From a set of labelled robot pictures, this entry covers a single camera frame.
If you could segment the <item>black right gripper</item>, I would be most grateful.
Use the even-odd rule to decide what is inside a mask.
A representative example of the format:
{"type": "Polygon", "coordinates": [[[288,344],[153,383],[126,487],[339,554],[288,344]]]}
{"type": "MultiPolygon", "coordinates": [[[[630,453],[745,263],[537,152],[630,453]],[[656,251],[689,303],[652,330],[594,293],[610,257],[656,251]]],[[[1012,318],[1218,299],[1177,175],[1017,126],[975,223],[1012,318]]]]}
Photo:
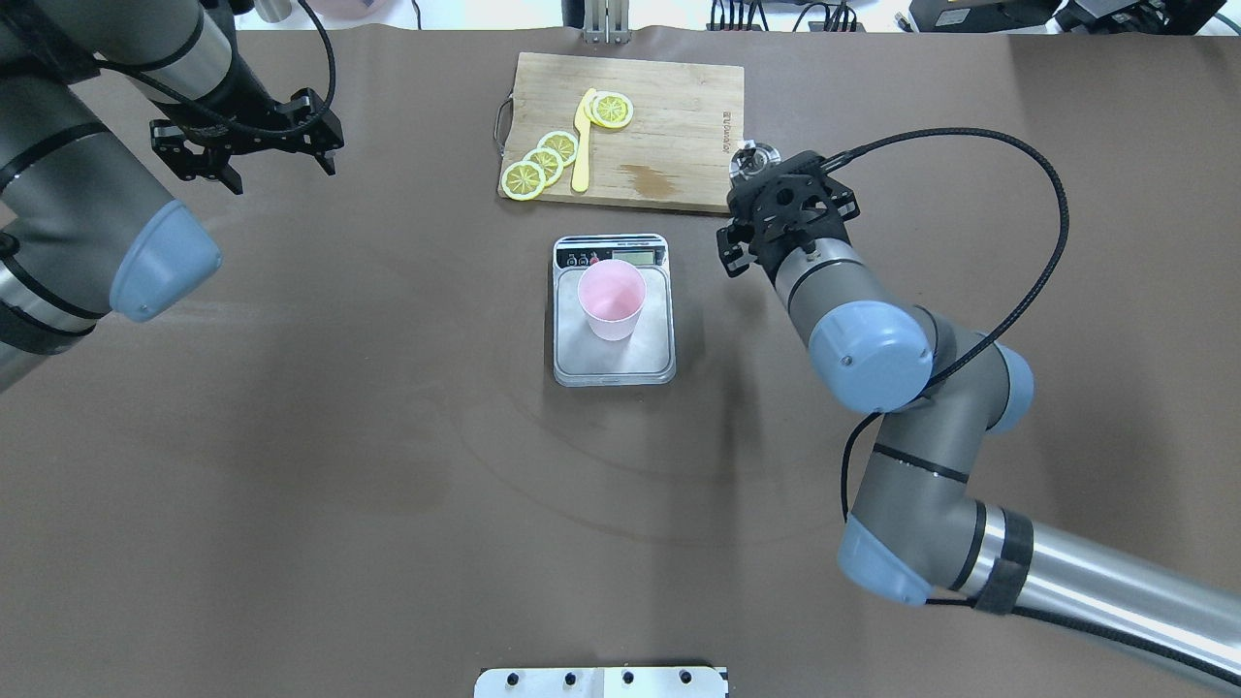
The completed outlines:
{"type": "Polygon", "coordinates": [[[860,215],[851,188],[831,178],[849,160],[804,150],[781,159],[757,178],[730,184],[731,221],[716,231],[719,263],[728,278],[755,265],[779,267],[799,250],[815,251],[820,238],[850,243],[845,222],[860,215]]]}

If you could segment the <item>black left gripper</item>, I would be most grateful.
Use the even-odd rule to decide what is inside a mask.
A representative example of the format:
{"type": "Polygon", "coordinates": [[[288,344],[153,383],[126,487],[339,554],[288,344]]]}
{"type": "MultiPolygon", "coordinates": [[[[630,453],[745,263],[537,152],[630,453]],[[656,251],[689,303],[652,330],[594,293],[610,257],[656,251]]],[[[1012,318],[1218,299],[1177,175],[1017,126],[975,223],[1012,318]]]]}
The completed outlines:
{"type": "Polygon", "coordinates": [[[266,149],[310,154],[333,176],[335,154],[344,147],[344,128],[324,98],[302,89],[280,103],[252,75],[244,60],[200,63],[182,58],[170,66],[170,88],[191,99],[170,106],[170,120],[149,123],[151,152],[185,181],[205,178],[243,194],[240,173],[230,160],[235,154],[266,149]],[[284,132],[294,137],[256,137],[227,127],[227,122],[257,130],[284,132]],[[190,144],[201,147],[194,152],[190,144]]]}

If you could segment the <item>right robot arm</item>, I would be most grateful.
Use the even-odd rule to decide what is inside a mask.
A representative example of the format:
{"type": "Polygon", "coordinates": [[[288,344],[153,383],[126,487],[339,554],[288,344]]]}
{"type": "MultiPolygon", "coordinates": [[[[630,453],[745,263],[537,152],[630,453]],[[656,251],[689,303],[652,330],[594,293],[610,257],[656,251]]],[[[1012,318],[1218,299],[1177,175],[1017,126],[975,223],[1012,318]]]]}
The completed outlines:
{"type": "Polygon", "coordinates": [[[897,301],[845,222],[858,204],[831,161],[747,142],[730,164],[728,274],[764,270],[838,402],[877,417],[838,564],[897,604],[1016,616],[1083,633],[1239,694],[1239,596],[988,505],[967,492],[988,433],[1014,428],[1033,371],[923,306],[897,301]]]}

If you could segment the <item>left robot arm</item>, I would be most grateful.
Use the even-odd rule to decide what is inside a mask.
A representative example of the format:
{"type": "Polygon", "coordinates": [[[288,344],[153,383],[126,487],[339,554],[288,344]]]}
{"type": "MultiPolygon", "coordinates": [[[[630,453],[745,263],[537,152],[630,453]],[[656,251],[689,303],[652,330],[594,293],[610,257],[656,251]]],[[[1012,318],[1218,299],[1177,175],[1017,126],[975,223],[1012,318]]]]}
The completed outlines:
{"type": "Polygon", "coordinates": [[[103,71],[160,111],[151,152],[182,180],[242,193],[231,160],[278,150],[326,174],[344,132],[333,91],[271,97],[235,19],[253,1],[5,1],[1,165],[2,386],[69,350],[110,313],[151,320],[222,253],[186,204],[74,94],[103,71]]]}

